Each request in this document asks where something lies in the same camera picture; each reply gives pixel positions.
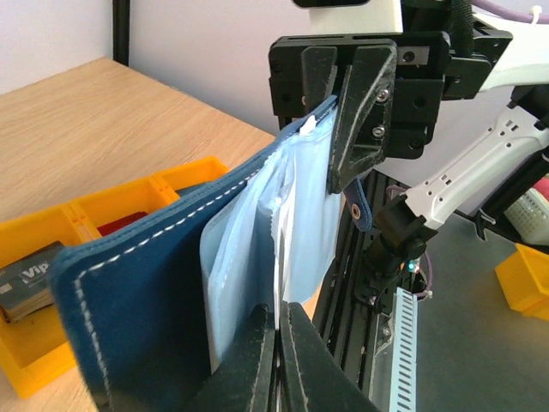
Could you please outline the blue leather card holder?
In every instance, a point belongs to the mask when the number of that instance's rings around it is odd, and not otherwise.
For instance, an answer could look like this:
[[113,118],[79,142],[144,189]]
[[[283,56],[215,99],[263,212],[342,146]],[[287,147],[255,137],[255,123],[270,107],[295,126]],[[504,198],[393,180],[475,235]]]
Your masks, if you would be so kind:
[[301,306],[335,258],[341,195],[326,190],[336,109],[286,126],[221,178],[102,239],[48,281],[99,411],[187,411],[257,305]]

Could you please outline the yellow triple storage bin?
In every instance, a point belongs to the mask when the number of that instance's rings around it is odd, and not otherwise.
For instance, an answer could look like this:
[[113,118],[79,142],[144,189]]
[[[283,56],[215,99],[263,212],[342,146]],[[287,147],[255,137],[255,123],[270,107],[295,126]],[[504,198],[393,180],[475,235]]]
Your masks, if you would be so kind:
[[75,366],[46,274],[65,247],[138,221],[227,172],[210,156],[1,224],[1,368],[28,398]]

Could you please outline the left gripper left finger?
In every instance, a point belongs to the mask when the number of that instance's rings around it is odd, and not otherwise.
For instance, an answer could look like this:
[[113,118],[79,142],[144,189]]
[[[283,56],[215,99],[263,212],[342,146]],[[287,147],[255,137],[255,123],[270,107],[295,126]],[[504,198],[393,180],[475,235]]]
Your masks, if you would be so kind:
[[235,336],[223,361],[187,411],[272,411],[275,401],[274,317],[257,305]]

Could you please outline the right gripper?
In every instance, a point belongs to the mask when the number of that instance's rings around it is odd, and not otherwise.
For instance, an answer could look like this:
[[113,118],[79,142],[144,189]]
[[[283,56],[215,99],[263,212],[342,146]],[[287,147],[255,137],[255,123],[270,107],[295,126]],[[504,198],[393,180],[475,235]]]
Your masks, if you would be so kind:
[[[383,39],[393,40],[396,47],[369,45]],[[280,127],[312,112],[332,94],[336,61],[348,66],[330,147],[327,189],[331,194],[341,193],[385,155],[411,160],[423,154],[433,138],[443,99],[449,36],[412,32],[277,39],[268,62],[273,113]]]

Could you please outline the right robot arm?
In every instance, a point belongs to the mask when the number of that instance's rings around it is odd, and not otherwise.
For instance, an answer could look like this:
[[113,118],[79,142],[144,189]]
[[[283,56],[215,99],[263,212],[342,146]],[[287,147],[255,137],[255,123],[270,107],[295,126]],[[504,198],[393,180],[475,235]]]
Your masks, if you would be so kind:
[[[384,293],[449,216],[506,167],[548,150],[548,16],[490,1],[301,1],[307,36],[270,48],[274,114],[282,124],[336,109],[327,188],[356,226],[375,227],[360,298]],[[388,158],[416,159],[445,100],[510,87],[486,132],[435,175],[372,214],[360,178]]]

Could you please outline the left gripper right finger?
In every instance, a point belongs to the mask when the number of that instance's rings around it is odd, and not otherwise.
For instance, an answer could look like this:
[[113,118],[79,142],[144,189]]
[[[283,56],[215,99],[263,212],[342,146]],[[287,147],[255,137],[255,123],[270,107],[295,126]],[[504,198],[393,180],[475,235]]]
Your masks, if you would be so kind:
[[377,410],[335,364],[300,304],[284,302],[280,322],[283,411]]

